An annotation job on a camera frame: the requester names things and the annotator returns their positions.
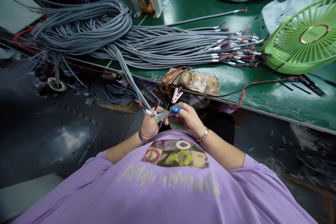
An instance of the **bracelet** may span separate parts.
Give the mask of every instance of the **bracelet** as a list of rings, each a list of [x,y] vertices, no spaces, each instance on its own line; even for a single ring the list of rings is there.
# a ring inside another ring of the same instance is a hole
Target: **bracelet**
[[[152,141],[152,140],[150,140],[150,139],[146,139],[146,138],[144,138],[144,136],[142,135],[141,131],[139,131],[139,138],[140,138],[140,141],[141,141],[143,144],[148,144],[149,142]]]
[[[204,135],[203,135],[200,139],[198,139],[198,140],[196,140],[196,141],[197,141],[197,142],[201,142],[204,138],[207,137],[208,132],[209,132],[208,127],[205,127],[205,133],[204,133]]]

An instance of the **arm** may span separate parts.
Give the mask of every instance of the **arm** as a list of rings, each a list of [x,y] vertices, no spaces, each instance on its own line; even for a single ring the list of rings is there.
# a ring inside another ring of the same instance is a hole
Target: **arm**
[[[206,130],[193,107],[183,103],[177,118],[183,120],[187,131],[195,139],[200,139]],[[245,153],[220,138],[215,132],[209,130],[205,139],[200,142],[202,148],[212,156],[226,170],[240,168],[244,164]]]
[[[164,125],[168,125],[168,118],[163,121]],[[155,119],[145,113],[145,117],[141,126],[141,133],[143,137],[147,140],[152,140],[155,135],[159,132],[159,126]],[[142,146],[143,143],[139,138],[139,131],[135,132],[130,138],[117,144],[116,146],[110,148],[106,152],[106,159],[113,164],[116,164],[124,156],[126,156],[132,150]]]

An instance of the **fan grille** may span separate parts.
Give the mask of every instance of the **fan grille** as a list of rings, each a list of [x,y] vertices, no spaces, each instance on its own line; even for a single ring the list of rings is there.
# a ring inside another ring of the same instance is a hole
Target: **fan grille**
[[[336,56],[336,0],[319,0],[287,19],[273,36],[272,55],[307,64]]]

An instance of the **graphic print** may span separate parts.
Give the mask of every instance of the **graphic print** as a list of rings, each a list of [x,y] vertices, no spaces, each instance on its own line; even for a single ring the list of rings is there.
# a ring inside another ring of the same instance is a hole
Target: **graphic print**
[[[181,139],[154,141],[142,157],[141,162],[161,167],[209,167],[204,150]]]

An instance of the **hand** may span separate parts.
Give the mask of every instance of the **hand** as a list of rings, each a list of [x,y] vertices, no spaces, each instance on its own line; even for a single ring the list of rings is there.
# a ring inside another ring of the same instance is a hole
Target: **hand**
[[[195,109],[186,103],[183,103],[183,108],[176,115],[178,120],[183,121],[187,131],[196,139],[200,139],[206,130],[201,119],[198,117]]]
[[[168,118],[163,121],[164,125],[168,125]],[[159,132],[159,124],[155,121],[153,117],[149,114],[145,113],[145,117],[141,126],[141,133],[146,139],[153,139],[156,134]]]

